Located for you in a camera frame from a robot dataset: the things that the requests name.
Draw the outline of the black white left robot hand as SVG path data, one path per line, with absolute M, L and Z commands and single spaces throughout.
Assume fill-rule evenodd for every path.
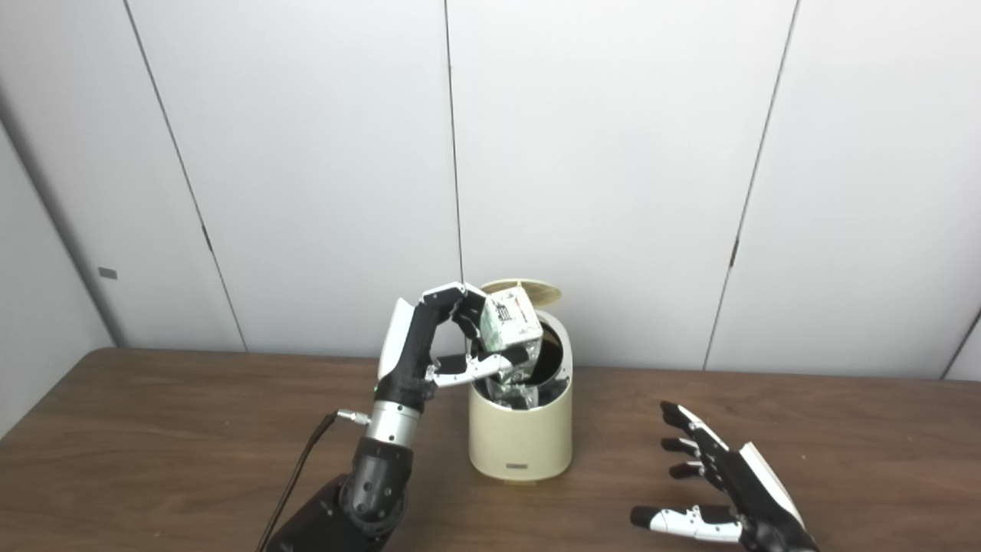
M 523 345 L 504 348 L 486 343 L 480 322 L 487 303 L 482 290 L 461 282 L 434 287 L 414 304 L 399 298 L 379 358 L 374 401 L 424 412 L 438 388 L 509 375 L 529 361 Z M 449 320 L 467 339 L 477 342 L 476 354 L 432 356 L 437 329 Z

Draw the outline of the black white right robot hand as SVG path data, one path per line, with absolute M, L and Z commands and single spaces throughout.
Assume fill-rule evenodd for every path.
M 731 503 L 687 509 L 638 505 L 631 510 L 631 524 L 692 541 L 738 543 L 746 551 L 819 549 L 794 499 L 756 445 L 730 448 L 704 420 L 675 402 L 660 402 L 660 411 L 666 424 L 684 434 L 663 438 L 661 447 L 690 456 L 669 468 L 669 475 L 701 478 Z

